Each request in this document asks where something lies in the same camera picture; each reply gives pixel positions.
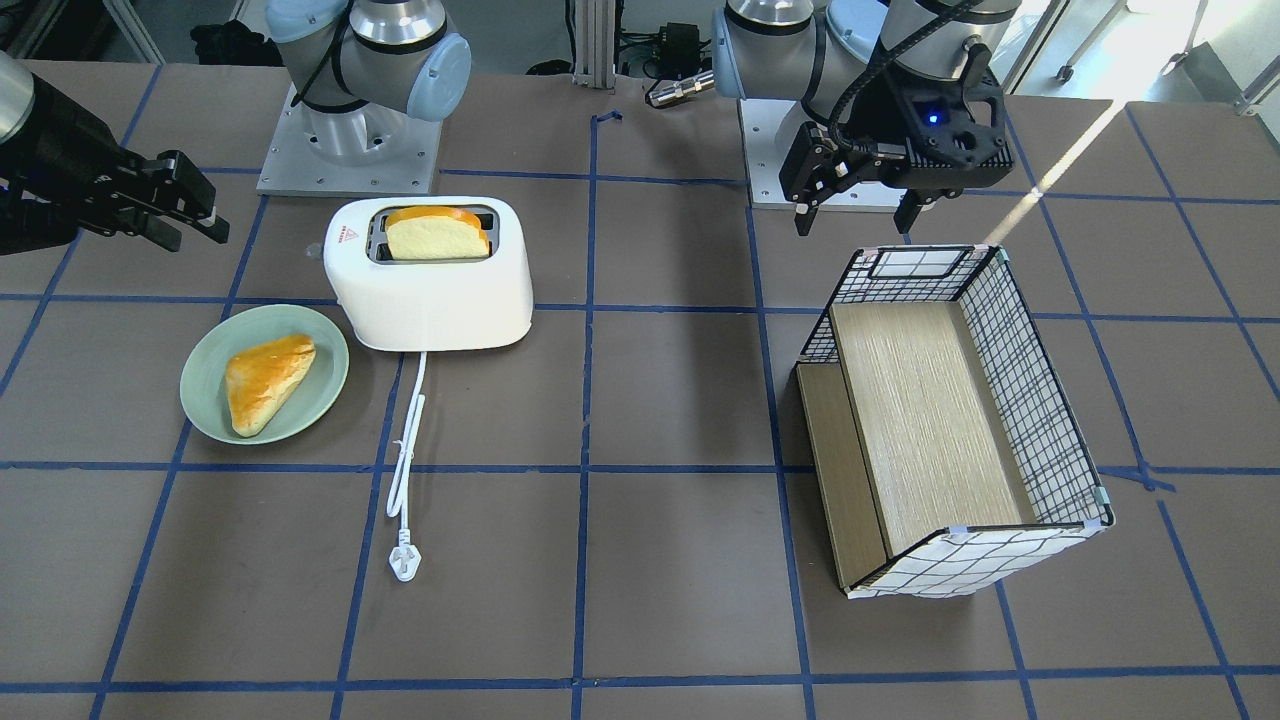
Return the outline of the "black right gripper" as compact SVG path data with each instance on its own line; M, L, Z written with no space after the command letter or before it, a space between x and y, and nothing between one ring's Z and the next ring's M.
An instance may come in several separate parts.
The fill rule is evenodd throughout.
M183 152L147 159L122 147L104 120L31 72L3 73L1 172L4 255L68 245L81 229L179 252L166 217L229 241L212 183Z

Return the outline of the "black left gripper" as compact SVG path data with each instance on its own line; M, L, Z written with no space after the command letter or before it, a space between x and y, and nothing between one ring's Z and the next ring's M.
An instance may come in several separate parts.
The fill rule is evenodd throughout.
M854 184L906 190L906 232L943 196L998 183L1015 165L995 73L924 79L888 68L852 100L838 123L801 123L780 169L794 224L808 237L820 202Z

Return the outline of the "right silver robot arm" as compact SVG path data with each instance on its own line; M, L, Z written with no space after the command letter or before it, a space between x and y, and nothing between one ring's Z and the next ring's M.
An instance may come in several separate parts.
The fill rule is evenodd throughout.
M439 1L270 1L265 17L312 117L366 108L444 120L471 72ZM212 183L183 152L145 158L12 56L3 58L3 252L70 243L82 229L140 236L175 252L188 225L225 243Z

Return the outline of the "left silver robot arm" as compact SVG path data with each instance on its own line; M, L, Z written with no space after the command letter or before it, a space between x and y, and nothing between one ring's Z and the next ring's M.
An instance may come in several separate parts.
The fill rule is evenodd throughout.
M922 211L1004 179L1015 159L991 59L1016 1L728 1L716 13L716 90L785 100L781 193L808 234L823 202L876 182Z

